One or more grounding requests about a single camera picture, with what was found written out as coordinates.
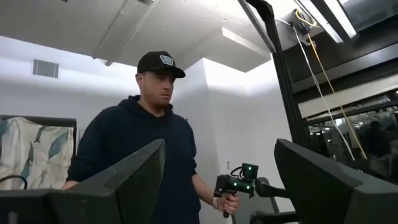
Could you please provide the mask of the person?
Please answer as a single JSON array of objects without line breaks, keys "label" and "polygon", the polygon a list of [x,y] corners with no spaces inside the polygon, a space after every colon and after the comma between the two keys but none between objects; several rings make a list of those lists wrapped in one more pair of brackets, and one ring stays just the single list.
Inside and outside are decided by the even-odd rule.
[{"label": "person", "polygon": [[80,183],[163,139],[165,168],[150,224],[200,224],[201,203],[213,206],[214,196],[196,172],[193,130],[170,103],[176,79],[170,70],[136,73],[140,93],[95,116],[80,139],[66,181]]}]

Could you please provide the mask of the grey wall vent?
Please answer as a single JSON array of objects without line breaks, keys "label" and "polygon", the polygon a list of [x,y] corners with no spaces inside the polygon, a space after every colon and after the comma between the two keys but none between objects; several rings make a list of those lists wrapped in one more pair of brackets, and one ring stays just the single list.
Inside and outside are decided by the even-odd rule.
[{"label": "grey wall vent", "polygon": [[34,75],[58,78],[59,64],[47,62],[43,60],[34,60],[33,71]]}]

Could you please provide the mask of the person's black cap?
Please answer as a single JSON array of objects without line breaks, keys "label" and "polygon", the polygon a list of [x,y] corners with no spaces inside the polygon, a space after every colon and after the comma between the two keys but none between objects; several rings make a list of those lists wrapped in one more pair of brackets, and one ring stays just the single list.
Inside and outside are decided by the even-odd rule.
[{"label": "person's black cap", "polygon": [[176,66],[174,58],[166,51],[151,51],[143,55],[137,64],[137,73],[170,70],[175,78],[185,78],[185,72]]}]

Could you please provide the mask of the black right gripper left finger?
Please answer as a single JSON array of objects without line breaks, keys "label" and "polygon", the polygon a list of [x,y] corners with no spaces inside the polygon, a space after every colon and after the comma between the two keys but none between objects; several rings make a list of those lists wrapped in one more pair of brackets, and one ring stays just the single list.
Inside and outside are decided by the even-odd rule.
[{"label": "black right gripper left finger", "polygon": [[156,139],[66,190],[2,190],[0,224],[150,224],[164,165]]}]

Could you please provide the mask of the black panel frame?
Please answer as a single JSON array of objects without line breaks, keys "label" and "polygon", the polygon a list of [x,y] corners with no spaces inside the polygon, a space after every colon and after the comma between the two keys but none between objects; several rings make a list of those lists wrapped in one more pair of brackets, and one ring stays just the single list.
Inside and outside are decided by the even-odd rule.
[{"label": "black panel frame", "polygon": [[73,118],[49,118],[39,116],[0,115],[0,123],[7,119],[22,117],[28,121],[45,126],[66,126],[73,128],[73,146],[76,149],[77,120]]}]

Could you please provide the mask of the dark glass window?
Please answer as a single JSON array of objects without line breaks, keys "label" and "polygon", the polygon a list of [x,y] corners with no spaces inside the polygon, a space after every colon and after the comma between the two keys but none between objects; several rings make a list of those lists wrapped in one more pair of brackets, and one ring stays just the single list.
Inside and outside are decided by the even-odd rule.
[{"label": "dark glass window", "polygon": [[305,118],[311,150],[398,185],[398,89]]}]

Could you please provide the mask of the ceiling light fixture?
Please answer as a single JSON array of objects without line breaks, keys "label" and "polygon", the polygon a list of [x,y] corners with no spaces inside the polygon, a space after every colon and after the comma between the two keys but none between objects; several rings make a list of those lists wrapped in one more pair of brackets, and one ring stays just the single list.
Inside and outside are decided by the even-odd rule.
[{"label": "ceiling light fixture", "polygon": [[339,0],[295,0],[309,16],[336,42],[349,42],[357,38],[343,5]]}]

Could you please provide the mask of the black gantry post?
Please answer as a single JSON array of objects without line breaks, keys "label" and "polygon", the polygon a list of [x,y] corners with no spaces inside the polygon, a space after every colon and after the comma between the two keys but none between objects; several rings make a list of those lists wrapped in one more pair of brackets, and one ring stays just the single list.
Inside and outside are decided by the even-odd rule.
[{"label": "black gantry post", "polygon": [[308,132],[305,129],[298,104],[295,102],[293,96],[292,84],[280,44],[273,8],[265,0],[237,1],[272,55],[292,142],[303,147],[309,147],[310,140]]}]

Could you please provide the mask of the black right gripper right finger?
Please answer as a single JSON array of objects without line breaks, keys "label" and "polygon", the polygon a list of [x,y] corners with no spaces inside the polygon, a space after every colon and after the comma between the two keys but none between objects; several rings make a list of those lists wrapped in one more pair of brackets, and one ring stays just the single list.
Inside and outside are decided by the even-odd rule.
[{"label": "black right gripper right finger", "polygon": [[274,157],[302,224],[398,224],[398,185],[286,139]]}]

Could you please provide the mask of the floral print cloth panel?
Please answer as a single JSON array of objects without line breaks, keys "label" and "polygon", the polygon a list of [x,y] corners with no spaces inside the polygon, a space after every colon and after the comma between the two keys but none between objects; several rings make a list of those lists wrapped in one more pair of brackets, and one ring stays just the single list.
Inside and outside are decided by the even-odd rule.
[{"label": "floral print cloth panel", "polygon": [[60,189],[75,155],[73,128],[22,117],[0,123],[0,190]]}]

